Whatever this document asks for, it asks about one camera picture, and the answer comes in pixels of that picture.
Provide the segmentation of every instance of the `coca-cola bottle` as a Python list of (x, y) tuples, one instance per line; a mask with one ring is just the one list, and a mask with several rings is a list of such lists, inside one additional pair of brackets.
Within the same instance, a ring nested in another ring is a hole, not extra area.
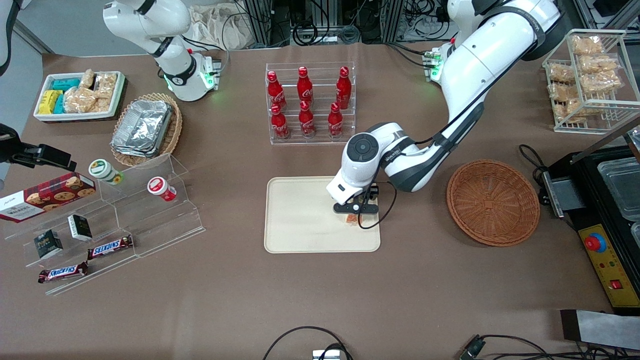
[(307, 68), (301, 66), (298, 68), (298, 97), (300, 101), (308, 101), (309, 106), (314, 102), (314, 85), (308, 77)]
[(342, 136), (342, 114), (340, 113), (340, 105), (338, 102), (331, 104), (331, 112), (329, 113), (329, 136), (332, 139), (338, 139)]
[(280, 105), (271, 105), (271, 127), (273, 128), (273, 135), (277, 139), (285, 140), (291, 136), (291, 133), (287, 127), (287, 118), (284, 117), (280, 110)]
[(302, 130), (302, 137), (310, 139), (316, 135), (316, 127), (314, 125), (314, 114), (310, 110), (311, 104), (308, 101), (300, 101), (300, 114), (298, 119), (300, 120), (300, 130)]
[(349, 107), (351, 80), (349, 80), (349, 68), (346, 66), (340, 68), (340, 78), (335, 85), (335, 100), (340, 105), (340, 109), (344, 110)]
[(275, 71), (269, 71), (267, 73), (267, 80), (269, 80), (269, 86), (267, 86), (267, 92), (269, 93), (269, 100), (272, 104), (280, 105), (280, 109), (287, 108), (287, 101), (284, 98), (284, 89), (278, 81), (278, 76)]

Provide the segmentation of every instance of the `wicker basket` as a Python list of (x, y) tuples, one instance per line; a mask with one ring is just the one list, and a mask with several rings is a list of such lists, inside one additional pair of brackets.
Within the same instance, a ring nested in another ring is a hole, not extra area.
[[(178, 104), (176, 104), (175, 100), (173, 100), (171, 97), (165, 94), (157, 94), (157, 93), (142, 95), (141, 97), (137, 98), (134, 101), (138, 101), (138, 100), (164, 101), (164, 102), (167, 102), (168, 104), (171, 104), (173, 111), (171, 113), (171, 118), (169, 120), (170, 123), (169, 123), (169, 126), (167, 127), (166, 134), (164, 135), (164, 139), (162, 142), (162, 146), (160, 146), (160, 153), (158, 154), (158, 156), (163, 154), (171, 154), (173, 150), (175, 150), (175, 146), (178, 145), (178, 138), (180, 138), (180, 132), (182, 131), (182, 114), (180, 113)], [(124, 115), (127, 113), (127, 110), (129, 110), (129, 107), (131, 106), (131, 104), (133, 104), (134, 101), (132, 101), (129, 105), (127, 105), (125, 110), (121, 112), (120, 118), (118, 118), (118, 122), (116, 123), (116, 128), (113, 130), (113, 134), (115, 134), (116, 131), (118, 131), (118, 127), (122, 123), (122, 118), (124, 118)], [(111, 148), (111, 152), (113, 153), (113, 156), (116, 158), (116, 160), (118, 160), (119, 163), (130, 166), (130, 167), (142, 164), (143, 162), (152, 159), (152, 158), (144, 158), (141, 156), (131, 156), (131, 155), (120, 154), (119, 152), (115, 151), (114, 148)]]
[(465, 233), (491, 246), (525, 241), (540, 220), (540, 204), (531, 183), (514, 168), (493, 160), (477, 160), (457, 169), (447, 187), (447, 205)]

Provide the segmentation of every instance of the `control panel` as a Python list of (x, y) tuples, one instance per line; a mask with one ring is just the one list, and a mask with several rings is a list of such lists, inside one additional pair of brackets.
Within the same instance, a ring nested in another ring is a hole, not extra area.
[(578, 231), (602, 287), (614, 307), (640, 307), (640, 299), (631, 285), (620, 259), (601, 224)]

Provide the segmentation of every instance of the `table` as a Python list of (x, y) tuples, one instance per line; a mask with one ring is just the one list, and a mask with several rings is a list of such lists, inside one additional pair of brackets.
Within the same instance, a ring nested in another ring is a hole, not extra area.
[[(505, 249), (485, 247), (456, 226), (445, 203), (450, 176), (466, 162), (503, 161), (530, 179), (532, 166), (520, 157), (518, 144), (536, 148), (549, 165), (597, 139), (550, 129), (540, 61), (515, 65), (488, 94), (482, 119), (431, 182), (417, 193), (399, 194), (381, 225), (379, 250), (264, 250), (267, 182), (276, 176), (334, 175), (342, 152), (341, 146), (270, 145), (265, 63), (342, 60), (357, 66), (359, 131), (398, 121), (421, 139), (445, 124), (439, 88), (383, 45), (233, 52), (218, 92), (179, 102), (184, 129), (174, 155), (191, 171), (189, 196), (207, 231), (58, 297), (46, 297), (34, 270), (24, 268), (22, 245), (5, 243), (1, 356), (260, 359), (277, 336), (299, 325), (336, 332), (356, 359), (450, 359), (476, 333), (512, 334), (547, 350), (575, 350), (562, 340), (557, 310), (611, 310), (577, 235), (543, 208), (529, 240)], [(86, 68), (122, 71), (129, 80), (124, 104), (168, 92), (151, 56), (44, 57), (45, 76)], [(82, 172), (95, 158), (112, 158), (113, 126), (29, 119), (22, 139), (71, 152)], [(14, 165), (3, 193), (62, 173)], [(381, 195), (383, 210), (390, 198), (390, 192)], [(282, 340), (270, 359), (309, 359), (311, 350), (330, 342), (319, 332), (299, 332)], [(483, 353), (498, 350), (531, 349), (495, 340)]]

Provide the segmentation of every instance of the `cookie box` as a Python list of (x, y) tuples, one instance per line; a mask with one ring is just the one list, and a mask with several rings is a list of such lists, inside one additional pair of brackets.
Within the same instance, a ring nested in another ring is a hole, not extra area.
[(21, 222), (95, 193), (87, 177), (70, 172), (0, 199), (0, 218)]

